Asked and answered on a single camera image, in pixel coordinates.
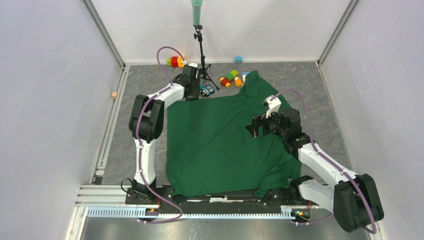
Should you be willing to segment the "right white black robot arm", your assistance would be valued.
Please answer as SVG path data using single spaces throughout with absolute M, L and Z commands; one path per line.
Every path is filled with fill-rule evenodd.
M 369 174 L 359 175 L 349 170 L 326 154 L 303 132 L 297 109 L 267 111 L 253 117 L 245 128 L 254 138 L 259 134 L 281 138 L 286 152 L 324 180 L 321 184 L 308 175 L 292 180 L 288 196 L 293 203 L 311 201 L 318 204 L 332 213 L 348 233 L 368 225 L 370 233 L 377 231 L 376 222 L 383 220 L 385 213 L 375 180 Z

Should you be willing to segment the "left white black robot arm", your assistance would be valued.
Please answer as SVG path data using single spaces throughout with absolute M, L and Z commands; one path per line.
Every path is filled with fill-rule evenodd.
M 164 129 L 165 110 L 183 99 L 197 100 L 199 95 L 198 65 L 189 63 L 161 90 L 136 96 L 128 123 L 136 145 L 136 172 L 129 188 L 130 199 L 145 204 L 156 200 L 155 150 Z

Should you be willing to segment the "green cloth garment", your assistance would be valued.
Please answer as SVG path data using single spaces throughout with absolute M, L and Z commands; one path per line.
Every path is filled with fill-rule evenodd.
M 246 126 L 266 111 L 277 90 L 257 71 L 239 93 L 177 101 L 167 109 L 166 175 L 176 195 L 194 197 L 285 188 L 301 175 L 301 163 L 274 134 L 252 137 Z

